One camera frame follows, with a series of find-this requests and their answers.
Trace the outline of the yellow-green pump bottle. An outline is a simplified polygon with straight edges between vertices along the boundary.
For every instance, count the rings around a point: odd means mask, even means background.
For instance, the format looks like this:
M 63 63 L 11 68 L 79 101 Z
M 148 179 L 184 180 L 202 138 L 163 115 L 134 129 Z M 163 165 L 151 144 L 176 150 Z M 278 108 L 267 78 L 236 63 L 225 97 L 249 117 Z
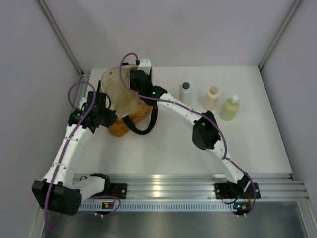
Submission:
M 225 100 L 223 107 L 220 111 L 220 117 L 225 121 L 232 120 L 240 108 L 239 97 L 232 96 Z

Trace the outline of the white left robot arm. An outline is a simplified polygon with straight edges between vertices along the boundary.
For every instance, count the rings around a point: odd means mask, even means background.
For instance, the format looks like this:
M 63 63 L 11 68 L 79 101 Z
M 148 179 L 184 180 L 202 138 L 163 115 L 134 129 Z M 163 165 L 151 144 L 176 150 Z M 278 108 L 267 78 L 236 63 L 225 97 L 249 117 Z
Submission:
M 109 128 L 117 119 L 116 111 L 110 106 L 106 93 L 90 91 L 82 106 L 70 114 L 66 134 L 54 162 L 43 179 L 32 185 L 32 192 L 42 209 L 73 216 L 82 201 L 92 196 L 106 198 L 111 195 L 110 178 L 101 173 L 90 174 L 87 179 L 73 183 L 85 145 L 96 128 Z

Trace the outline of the beige round jar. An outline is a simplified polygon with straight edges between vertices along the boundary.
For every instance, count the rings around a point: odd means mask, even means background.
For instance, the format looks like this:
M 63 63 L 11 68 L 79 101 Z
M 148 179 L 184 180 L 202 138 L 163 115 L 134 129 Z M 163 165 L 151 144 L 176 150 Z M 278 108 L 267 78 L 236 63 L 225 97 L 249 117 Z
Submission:
M 212 86 L 205 95 L 204 102 L 203 102 L 203 108 L 205 110 L 213 110 L 216 108 L 216 105 L 218 103 L 218 99 L 220 97 L 220 91 L 216 86 Z

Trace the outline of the tan canvas bag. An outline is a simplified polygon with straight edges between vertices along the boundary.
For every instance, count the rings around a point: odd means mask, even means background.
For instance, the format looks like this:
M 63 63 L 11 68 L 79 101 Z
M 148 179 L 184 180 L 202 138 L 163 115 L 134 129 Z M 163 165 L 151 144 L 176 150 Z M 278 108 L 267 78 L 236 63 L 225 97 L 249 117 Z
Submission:
M 106 103 L 112 110 L 116 111 L 117 121 L 108 131 L 116 137 L 122 137 L 132 131 L 138 135 L 146 135 L 154 128 L 158 111 L 152 106 L 148 106 L 140 98 L 130 93 L 123 85 L 130 85 L 130 72 L 136 70 L 135 65 L 126 65 L 122 67 L 113 67 L 106 70 L 100 79 L 99 92 L 106 93 L 110 101 Z M 140 130 L 136 125 L 146 116 L 150 115 L 150 123 L 144 130 Z

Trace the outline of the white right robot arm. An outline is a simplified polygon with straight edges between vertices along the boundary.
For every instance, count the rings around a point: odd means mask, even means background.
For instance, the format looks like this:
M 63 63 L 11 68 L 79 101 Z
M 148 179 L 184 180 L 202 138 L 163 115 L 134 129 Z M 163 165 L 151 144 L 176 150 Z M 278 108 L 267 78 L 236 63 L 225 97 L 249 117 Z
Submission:
M 225 174 L 227 183 L 221 185 L 218 192 L 221 199 L 261 197 L 256 184 L 228 153 L 227 143 L 211 111 L 201 113 L 176 100 L 167 90 L 154 86 L 150 76 L 139 69 L 130 72 L 129 88 L 146 105 L 176 117 L 192 129 L 193 144 L 210 154 Z

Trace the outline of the white bottle dark cap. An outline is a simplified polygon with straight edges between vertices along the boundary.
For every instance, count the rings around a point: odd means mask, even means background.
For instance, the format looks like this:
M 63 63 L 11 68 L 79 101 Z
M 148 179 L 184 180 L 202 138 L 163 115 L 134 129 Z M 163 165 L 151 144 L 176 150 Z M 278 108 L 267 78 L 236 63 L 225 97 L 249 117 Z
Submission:
M 182 82 L 179 86 L 179 100 L 188 105 L 191 106 L 192 104 L 192 89 L 188 82 Z

